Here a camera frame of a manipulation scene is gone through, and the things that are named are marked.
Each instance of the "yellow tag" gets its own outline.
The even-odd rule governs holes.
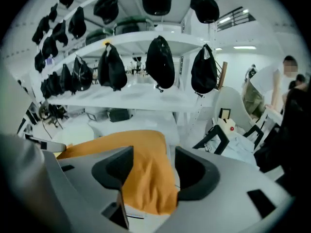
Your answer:
[[[106,43],[110,43],[110,44],[111,44],[111,40],[103,41],[103,46],[104,46]]]

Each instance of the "person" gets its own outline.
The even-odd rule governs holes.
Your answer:
[[[249,80],[258,72],[258,70],[256,69],[255,64],[252,64],[252,66],[247,70],[247,72],[245,73],[245,79],[244,79],[244,83],[243,83],[243,91],[242,91],[242,97],[244,97],[245,92],[246,92],[246,88],[248,86]]]
[[[290,55],[282,63],[274,63],[257,72],[250,80],[243,97],[246,111],[251,117],[260,118],[265,110],[263,96],[273,90],[271,104],[276,109],[282,76],[292,77],[298,72],[297,61]]]
[[[295,86],[299,86],[299,85],[301,85],[301,84],[303,84],[305,82],[306,82],[305,76],[303,76],[302,74],[298,74],[297,77],[296,77],[296,80],[295,80],[295,83],[296,83]]]

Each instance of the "ceiling light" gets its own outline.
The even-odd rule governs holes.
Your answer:
[[[231,19],[231,18],[227,17],[227,18],[225,18],[225,19],[219,21],[219,23],[224,23],[224,22],[226,22],[226,21],[229,21],[230,19]]]
[[[254,46],[238,46],[234,47],[235,49],[256,49]]]

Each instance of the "white fabric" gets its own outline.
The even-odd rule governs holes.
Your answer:
[[[251,79],[252,85],[259,91],[261,95],[265,95],[268,91],[273,90],[274,73],[279,72],[281,77],[283,76],[284,67],[282,62],[273,63],[257,72]]]
[[[239,160],[251,164],[257,167],[256,160],[254,157],[254,143],[245,138],[244,136],[233,132],[228,137],[229,143],[222,153],[222,156],[231,159]],[[206,151],[214,153],[220,143],[218,136],[214,137],[206,144]]]

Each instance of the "black machine part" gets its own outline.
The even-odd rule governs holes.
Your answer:
[[[49,229],[127,231],[121,186],[133,166],[133,147],[57,161],[48,149],[41,151],[27,140],[0,136],[0,141],[8,187]],[[175,151],[178,205],[156,232],[206,232],[207,227],[218,233],[267,232],[293,202],[283,188],[246,163],[193,149]],[[256,206],[258,198],[269,204],[264,214]]]

